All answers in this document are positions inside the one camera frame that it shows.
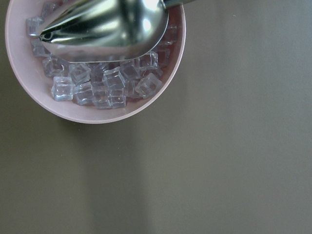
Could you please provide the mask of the pink bowl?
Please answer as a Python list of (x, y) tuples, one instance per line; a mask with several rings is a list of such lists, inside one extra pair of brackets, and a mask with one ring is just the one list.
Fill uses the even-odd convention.
[(163, 70), (162, 88), (153, 97), (131, 100), (125, 108), (100, 110), (78, 106), (72, 101), (54, 101), (53, 80), (45, 76), (42, 63), (34, 57), (26, 20), (41, 14), (42, 0), (11, 0), (5, 21), (5, 43), (8, 58), (17, 80), (28, 95), (44, 109), (61, 118), (86, 124), (103, 124), (129, 118), (151, 105), (169, 86), (182, 59), (186, 40), (186, 19), (182, 5), (169, 10), (169, 23), (177, 26), (177, 42), (170, 46), (169, 64)]

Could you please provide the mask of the steel ice scoop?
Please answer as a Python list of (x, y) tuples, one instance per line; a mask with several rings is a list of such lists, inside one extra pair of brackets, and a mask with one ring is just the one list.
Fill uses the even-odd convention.
[(71, 63), (138, 58), (163, 38), (169, 10), (185, 0), (70, 0), (39, 28), (53, 55)]

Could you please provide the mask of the clear ice cube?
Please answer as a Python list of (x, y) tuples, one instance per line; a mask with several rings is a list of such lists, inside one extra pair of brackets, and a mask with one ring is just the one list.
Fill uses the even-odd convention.
[(69, 75), (75, 85), (90, 80), (91, 68), (86, 63), (72, 63), (69, 65)]
[(74, 87), (71, 77), (53, 77), (51, 95), (55, 101), (72, 101)]
[(103, 73), (103, 81), (110, 89), (122, 89), (124, 87), (124, 81), (120, 76), (120, 67), (116, 67), (111, 70), (105, 70)]
[(139, 70), (146, 71), (158, 68), (158, 53), (150, 51), (139, 57)]
[(162, 87), (162, 81), (153, 73), (149, 73), (143, 77), (135, 86), (135, 91), (142, 98), (154, 96)]
[(125, 88), (110, 90), (108, 100), (112, 109), (124, 108), (126, 106)]
[(91, 88), (91, 82), (86, 82), (78, 85), (74, 88), (73, 101), (79, 106), (92, 105), (93, 104), (93, 91)]

